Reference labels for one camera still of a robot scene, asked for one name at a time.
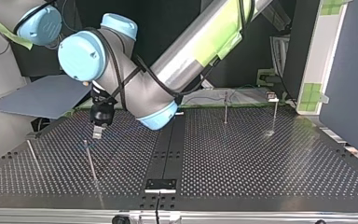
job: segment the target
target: robotic arm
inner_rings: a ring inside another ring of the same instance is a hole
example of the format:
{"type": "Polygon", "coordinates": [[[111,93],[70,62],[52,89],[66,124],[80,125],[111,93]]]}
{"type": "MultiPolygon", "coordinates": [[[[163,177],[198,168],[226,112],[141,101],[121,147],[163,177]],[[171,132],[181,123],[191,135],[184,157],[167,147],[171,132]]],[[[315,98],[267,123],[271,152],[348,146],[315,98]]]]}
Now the robotic arm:
{"type": "Polygon", "coordinates": [[[61,13],[53,5],[56,0],[0,0],[0,22],[15,35],[33,44],[46,46],[62,28],[61,13]]]}
{"type": "Polygon", "coordinates": [[[164,127],[177,110],[173,99],[178,92],[210,64],[224,59],[241,42],[242,27],[269,3],[213,1],[150,68],[142,60],[142,68],[131,60],[137,25],[119,15],[105,14],[101,29],[63,40],[59,60],[64,71],[93,83],[94,138],[101,138],[112,123],[117,102],[149,129],[164,127]]]}

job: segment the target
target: gray panel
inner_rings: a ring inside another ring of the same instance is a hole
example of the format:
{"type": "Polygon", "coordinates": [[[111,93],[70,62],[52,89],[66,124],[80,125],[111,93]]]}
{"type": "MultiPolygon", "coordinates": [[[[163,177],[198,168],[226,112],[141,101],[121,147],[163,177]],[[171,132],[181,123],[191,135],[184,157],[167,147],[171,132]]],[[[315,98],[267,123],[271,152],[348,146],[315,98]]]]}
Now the gray panel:
{"type": "Polygon", "coordinates": [[[0,198],[7,199],[0,205],[139,208],[159,132],[123,111],[116,113],[102,140],[91,139],[92,128],[89,113],[77,112],[33,141],[37,161],[25,146],[0,160],[0,198]],[[90,143],[98,182],[93,180],[83,140],[90,143]]]}
{"type": "Polygon", "coordinates": [[[297,98],[300,92],[319,5],[320,0],[300,0],[296,2],[289,50],[287,51],[286,66],[283,72],[284,84],[294,98],[297,98]]]}
{"type": "Polygon", "coordinates": [[[287,108],[275,121],[273,107],[239,108],[225,124],[224,114],[188,109],[185,131],[175,123],[170,151],[183,154],[182,171],[171,160],[165,172],[180,182],[174,209],[358,211],[358,160],[308,119],[287,108]]]}
{"type": "Polygon", "coordinates": [[[43,77],[0,99],[0,112],[58,119],[89,91],[67,75],[43,77]]]}
{"type": "Polygon", "coordinates": [[[358,149],[358,1],[348,3],[325,94],[321,122],[358,149]]]}

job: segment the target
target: green tape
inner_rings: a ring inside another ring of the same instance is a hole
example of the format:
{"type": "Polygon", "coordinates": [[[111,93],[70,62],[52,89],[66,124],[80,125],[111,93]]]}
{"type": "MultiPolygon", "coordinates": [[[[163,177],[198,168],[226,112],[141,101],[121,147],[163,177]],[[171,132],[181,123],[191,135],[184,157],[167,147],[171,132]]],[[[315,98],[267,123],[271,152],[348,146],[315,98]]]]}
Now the green tape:
{"type": "MultiPolygon", "coordinates": [[[[246,18],[250,13],[250,0],[244,4],[246,18]]],[[[228,0],[221,13],[206,28],[193,48],[194,58],[206,66],[216,56],[224,59],[242,40],[241,17],[237,0],[228,0]]]]}
{"type": "Polygon", "coordinates": [[[14,43],[26,47],[28,50],[31,50],[33,43],[28,39],[19,37],[11,33],[1,22],[0,22],[0,33],[5,35],[7,38],[11,39],[14,43]]]}
{"type": "Polygon", "coordinates": [[[304,83],[298,110],[315,112],[321,99],[321,90],[320,83],[304,83]]]}
{"type": "Polygon", "coordinates": [[[322,5],[321,15],[338,15],[341,7],[343,5],[343,0],[324,0],[322,5]]]}

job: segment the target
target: vertical pin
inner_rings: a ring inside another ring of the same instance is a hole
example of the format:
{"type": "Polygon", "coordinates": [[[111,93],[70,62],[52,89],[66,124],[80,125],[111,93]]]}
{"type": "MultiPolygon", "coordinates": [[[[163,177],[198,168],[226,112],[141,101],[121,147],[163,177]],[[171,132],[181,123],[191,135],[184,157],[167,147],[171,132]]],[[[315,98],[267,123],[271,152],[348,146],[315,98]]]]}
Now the vertical pin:
{"type": "Polygon", "coordinates": [[[225,97],[225,124],[227,124],[227,113],[228,113],[228,92],[226,91],[225,97]]]}
{"type": "Polygon", "coordinates": [[[31,150],[32,157],[34,158],[34,160],[37,160],[36,154],[34,154],[34,148],[32,147],[31,141],[27,140],[27,144],[28,144],[28,148],[31,150]]]}
{"type": "Polygon", "coordinates": [[[84,147],[86,148],[87,156],[89,157],[89,167],[91,167],[92,176],[94,177],[94,180],[97,181],[98,179],[97,175],[95,174],[94,163],[92,162],[91,152],[87,140],[84,140],[84,147]]]}

